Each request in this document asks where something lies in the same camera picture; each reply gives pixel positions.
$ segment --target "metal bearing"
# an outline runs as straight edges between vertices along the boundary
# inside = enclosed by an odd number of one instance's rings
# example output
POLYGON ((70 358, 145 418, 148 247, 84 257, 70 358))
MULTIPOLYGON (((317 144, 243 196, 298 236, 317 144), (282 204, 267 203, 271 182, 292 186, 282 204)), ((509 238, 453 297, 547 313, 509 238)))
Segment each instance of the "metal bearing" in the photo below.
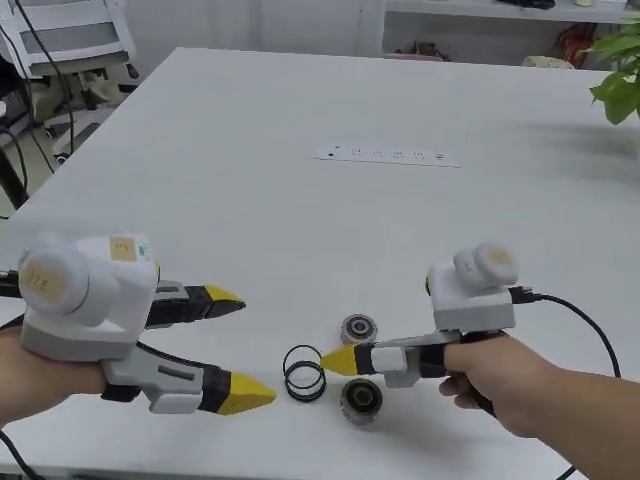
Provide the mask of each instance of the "metal bearing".
POLYGON ((340 394, 340 409, 354 425, 364 426, 378 418, 382 408, 382 392, 370 380, 357 378, 347 383, 340 394))
POLYGON ((351 315, 342 322, 340 336, 344 345, 373 343, 378 336, 378 326, 371 317, 360 313, 351 315))

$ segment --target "electrical outlet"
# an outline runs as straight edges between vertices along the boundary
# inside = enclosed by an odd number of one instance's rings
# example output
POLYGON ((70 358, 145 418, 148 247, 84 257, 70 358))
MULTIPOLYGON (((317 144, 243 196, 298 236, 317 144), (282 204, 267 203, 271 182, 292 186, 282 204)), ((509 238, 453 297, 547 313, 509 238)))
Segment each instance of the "electrical outlet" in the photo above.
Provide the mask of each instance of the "electrical outlet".
POLYGON ((410 150, 403 148, 368 148, 359 146, 336 145, 319 148, 314 158, 342 162, 388 163, 397 165, 422 165, 459 168, 444 153, 428 150, 410 150))

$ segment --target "hand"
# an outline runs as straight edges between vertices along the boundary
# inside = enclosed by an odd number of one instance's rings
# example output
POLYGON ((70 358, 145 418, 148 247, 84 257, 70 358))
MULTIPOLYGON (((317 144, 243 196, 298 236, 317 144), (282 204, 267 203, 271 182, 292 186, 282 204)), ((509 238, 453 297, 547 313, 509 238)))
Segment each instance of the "hand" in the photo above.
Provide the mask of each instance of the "hand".
POLYGON ((532 411, 536 399, 560 369, 518 340, 502 335, 484 342, 449 345, 445 367, 452 375, 440 386, 445 396, 455 396, 460 408, 478 408, 471 384, 493 402, 502 425, 519 437, 535 437, 532 411))
POLYGON ((106 381, 98 364, 54 362, 20 346, 20 328, 0 332, 0 426, 62 403, 100 394, 106 381))

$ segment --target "white chair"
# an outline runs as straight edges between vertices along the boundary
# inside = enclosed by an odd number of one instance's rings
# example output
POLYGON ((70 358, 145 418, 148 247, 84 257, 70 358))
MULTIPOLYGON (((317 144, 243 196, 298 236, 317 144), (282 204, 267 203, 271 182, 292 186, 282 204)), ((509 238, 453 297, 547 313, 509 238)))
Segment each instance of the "white chair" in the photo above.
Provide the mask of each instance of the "white chair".
MULTIPOLYGON (((83 97, 87 93, 87 72, 127 65, 129 74, 137 78, 131 65, 136 52, 125 19, 124 0, 22 0, 21 3, 62 74, 68 79, 79 76, 83 97)), ((55 77, 55 70, 13 0, 0 0, 0 22, 16 45, 19 59, 12 48, 9 52, 18 72, 23 74, 18 67, 21 60, 31 78, 55 77)), ((115 110, 111 105, 85 103, 85 107, 74 111, 74 137, 91 125, 101 125, 115 110)), ((51 132, 50 127, 68 123, 65 114, 48 120, 45 126, 51 132)), ((53 151, 59 163, 68 158, 65 149, 70 141, 67 130, 55 143, 53 151)))

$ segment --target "white shelf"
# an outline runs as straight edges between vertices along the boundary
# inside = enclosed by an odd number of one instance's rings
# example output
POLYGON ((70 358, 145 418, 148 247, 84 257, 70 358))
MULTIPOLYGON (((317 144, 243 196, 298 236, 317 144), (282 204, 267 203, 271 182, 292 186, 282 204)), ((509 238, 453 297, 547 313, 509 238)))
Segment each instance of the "white shelf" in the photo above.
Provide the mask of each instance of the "white shelf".
POLYGON ((640 10, 597 0, 591 7, 579 7, 571 0, 556 0, 556 6, 550 10, 521 8, 493 0, 390 0, 387 2, 387 11, 614 24, 622 23, 625 19, 640 17, 640 10))

